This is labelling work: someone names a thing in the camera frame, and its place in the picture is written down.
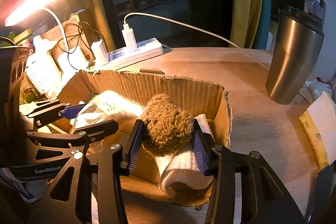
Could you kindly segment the clear bubble wrap bundle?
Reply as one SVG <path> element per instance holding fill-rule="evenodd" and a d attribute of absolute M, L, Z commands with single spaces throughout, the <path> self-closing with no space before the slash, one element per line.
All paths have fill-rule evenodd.
<path fill-rule="evenodd" d="M 94 96 L 73 120 L 74 129 L 114 120 L 121 132 L 129 133 L 145 108 L 134 100 L 108 90 Z"/>

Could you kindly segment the brown fuzzy ball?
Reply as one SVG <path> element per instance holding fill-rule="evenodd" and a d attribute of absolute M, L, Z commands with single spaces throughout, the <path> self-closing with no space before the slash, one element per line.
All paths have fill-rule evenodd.
<path fill-rule="evenodd" d="M 175 105 L 167 94 L 154 95 L 141 120 L 146 126 L 142 146 L 153 156 L 175 153 L 191 140 L 194 116 Z"/>

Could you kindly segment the white paper towel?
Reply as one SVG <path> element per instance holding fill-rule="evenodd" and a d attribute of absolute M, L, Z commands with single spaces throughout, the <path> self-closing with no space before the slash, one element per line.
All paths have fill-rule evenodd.
<path fill-rule="evenodd" d="M 158 188 L 170 197 L 206 190 L 213 181 L 213 176 L 204 176 L 199 170 L 190 141 L 177 152 L 155 156 L 154 160 L 159 171 Z"/>

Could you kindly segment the open cardboard box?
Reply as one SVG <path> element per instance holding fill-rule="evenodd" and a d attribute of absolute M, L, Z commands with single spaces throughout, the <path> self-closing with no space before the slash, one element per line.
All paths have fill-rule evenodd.
<path fill-rule="evenodd" d="M 137 119 L 144 122 L 137 165 L 121 178 L 123 190 L 181 206 L 209 202 L 213 176 L 197 166 L 192 131 L 200 127 L 216 143 L 230 146 L 232 110 L 224 87 L 153 72 L 80 71 L 52 95 L 62 103 L 98 107 L 93 118 L 83 111 L 76 127 L 110 118 L 118 122 L 118 132 L 91 145 L 90 153 L 119 141 Z"/>

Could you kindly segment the white woven basket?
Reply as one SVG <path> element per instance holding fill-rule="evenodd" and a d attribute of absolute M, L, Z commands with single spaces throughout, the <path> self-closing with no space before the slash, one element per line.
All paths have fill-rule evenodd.
<path fill-rule="evenodd" d="M 36 90 L 47 98 L 56 98 L 62 73 L 49 53 L 28 57 L 26 74 Z"/>

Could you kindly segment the white charger adapter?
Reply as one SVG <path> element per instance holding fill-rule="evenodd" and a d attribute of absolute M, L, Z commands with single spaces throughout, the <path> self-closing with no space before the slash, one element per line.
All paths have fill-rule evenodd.
<path fill-rule="evenodd" d="M 95 56 L 96 66 L 101 67 L 109 63 L 108 51 L 103 39 L 100 39 L 97 42 L 93 42 L 91 45 L 91 50 Z"/>

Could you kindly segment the white power strip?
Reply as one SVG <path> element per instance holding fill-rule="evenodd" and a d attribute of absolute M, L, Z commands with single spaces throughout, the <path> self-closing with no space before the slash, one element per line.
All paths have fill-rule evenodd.
<path fill-rule="evenodd" d="M 101 69 L 115 71 L 162 54 L 162 44 L 156 38 L 151 38 L 137 43 L 134 51 L 123 47 L 108 53 L 109 63 L 103 65 Z"/>

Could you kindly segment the brown cardboard backing box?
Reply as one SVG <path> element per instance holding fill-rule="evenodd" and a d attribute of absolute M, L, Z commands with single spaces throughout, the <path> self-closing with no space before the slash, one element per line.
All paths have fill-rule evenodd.
<path fill-rule="evenodd" d="M 79 23 L 76 18 L 71 18 L 63 22 L 62 26 L 67 37 L 69 48 L 72 50 L 73 47 L 79 46 L 85 58 L 89 62 L 93 61 L 94 55 L 88 47 L 93 43 L 93 30 L 96 30 L 96 24 L 86 18 L 82 19 L 81 23 Z M 51 50 L 51 55 L 56 61 L 66 50 L 59 26 L 55 26 L 42 34 L 42 38 L 48 39 L 49 41 L 59 41 Z"/>

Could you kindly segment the yellow white tissue box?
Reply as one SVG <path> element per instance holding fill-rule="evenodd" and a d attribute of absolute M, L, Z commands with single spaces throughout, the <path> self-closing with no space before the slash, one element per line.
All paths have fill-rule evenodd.
<path fill-rule="evenodd" d="M 326 92 L 322 94 L 299 117 L 321 169 L 335 162 L 335 103 Z"/>

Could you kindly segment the stainless steel tumbler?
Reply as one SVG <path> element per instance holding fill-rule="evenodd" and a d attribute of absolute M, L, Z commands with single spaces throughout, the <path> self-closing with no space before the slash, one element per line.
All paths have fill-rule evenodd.
<path fill-rule="evenodd" d="M 294 7 L 280 13 L 265 87 L 272 100 L 289 104 L 302 88 L 322 48 L 323 21 Z"/>

